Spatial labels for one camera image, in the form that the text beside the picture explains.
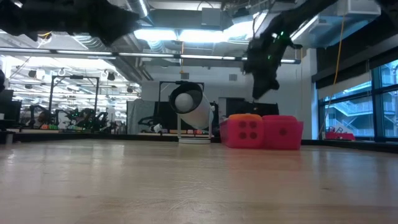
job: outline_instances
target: air vent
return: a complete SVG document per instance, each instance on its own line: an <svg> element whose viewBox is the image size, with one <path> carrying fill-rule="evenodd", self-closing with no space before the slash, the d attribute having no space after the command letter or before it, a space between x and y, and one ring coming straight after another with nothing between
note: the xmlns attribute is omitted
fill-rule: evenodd
<svg viewBox="0 0 398 224"><path fill-rule="evenodd" d="M181 79L182 80L188 80L189 79L189 73L181 73Z"/></svg>
<svg viewBox="0 0 398 224"><path fill-rule="evenodd" d="M237 74L229 74L229 80L236 82L238 80Z"/></svg>

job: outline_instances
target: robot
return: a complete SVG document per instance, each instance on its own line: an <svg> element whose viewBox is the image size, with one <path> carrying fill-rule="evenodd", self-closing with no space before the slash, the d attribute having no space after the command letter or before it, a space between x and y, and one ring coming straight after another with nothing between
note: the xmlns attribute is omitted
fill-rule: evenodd
<svg viewBox="0 0 398 224"><path fill-rule="evenodd" d="M306 20L338 0L307 0L299 7L281 12L268 28L250 41L244 71L254 77L252 96L259 99L269 90L278 90L277 69L287 48L294 45L290 35ZM375 0L398 28L398 0ZM38 32L86 32L106 45L138 28L139 15L120 9L107 0L0 0L0 29L12 35L26 34L37 40ZM4 85L0 72L0 91Z"/></svg>

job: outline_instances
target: window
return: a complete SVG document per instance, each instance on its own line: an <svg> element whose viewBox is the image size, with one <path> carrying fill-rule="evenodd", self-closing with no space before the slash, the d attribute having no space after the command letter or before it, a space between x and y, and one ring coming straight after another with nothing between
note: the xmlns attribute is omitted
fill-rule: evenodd
<svg viewBox="0 0 398 224"><path fill-rule="evenodd" d="M352 130L355 136L374 136L372 98L363 97L339 103L325 105L325 127L344 126Z"/></svg>
<svg viewBox="0 0 398 224"><path fill-rule="evenodd" d="M382 87L398 84L398 60L380 67Z"/></svg>
<svg viewBox="0 0 398 224"><path fill-rule="evenodd" d="M383 125L385 137L398 137L398 91L383 94Z"/></svg>
<svg viewBox="0 0 398 224"><path fill-rule="evenodd" d="M355 95L357 93L370 91L371 88L372 88L372 83L371 83L371 81L368 81L368 82L359 84L357 86L354 86L352 88L349 88L347 90L343 90L343 91L341 91L339 93L336 93L336 94L333 95L333 97L331 99L334 100L334 99L338 99L338 98L341 98L341 97L351 96L351 95ZM330 99L329 96L325 97L324 101L329 101L329 99Z"/></svg>

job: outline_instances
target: wooden floor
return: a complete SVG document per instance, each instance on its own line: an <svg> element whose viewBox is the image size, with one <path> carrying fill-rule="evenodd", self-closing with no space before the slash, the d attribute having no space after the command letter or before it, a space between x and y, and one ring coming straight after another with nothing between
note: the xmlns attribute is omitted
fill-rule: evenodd
<svg viewBox="0 0 398 224"><path fill-rule="evenodd" d="M0 150L0 223L398 223L398 157L78 140Z"/></svg>

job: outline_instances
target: lamp shade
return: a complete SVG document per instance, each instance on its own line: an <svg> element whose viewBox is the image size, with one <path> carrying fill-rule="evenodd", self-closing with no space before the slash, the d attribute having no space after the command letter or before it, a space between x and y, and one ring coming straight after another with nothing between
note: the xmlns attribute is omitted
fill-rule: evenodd
<svg viewBox="0 0 398 224"><path fill-rule="evenodd" d="M200 85L186 82L176 88L169 99L173 110L195 129L205 129L213 120L210 103Z"/></svg>

